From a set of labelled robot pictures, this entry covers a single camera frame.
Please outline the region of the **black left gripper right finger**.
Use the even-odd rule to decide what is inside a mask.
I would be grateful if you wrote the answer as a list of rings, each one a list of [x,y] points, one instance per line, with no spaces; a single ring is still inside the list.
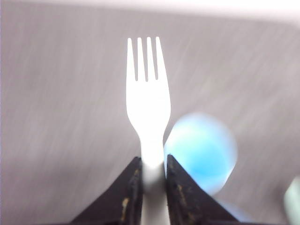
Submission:
[[[172,225],[239,225],[240,221],[202,190],[180,163],[167,156],[168,209]]]

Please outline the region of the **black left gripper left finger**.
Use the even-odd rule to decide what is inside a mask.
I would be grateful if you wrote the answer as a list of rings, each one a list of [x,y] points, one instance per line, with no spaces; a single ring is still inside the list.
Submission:
[[[70,224],[139,225],[142,203],[142,163],[135,157],[113,184]]]

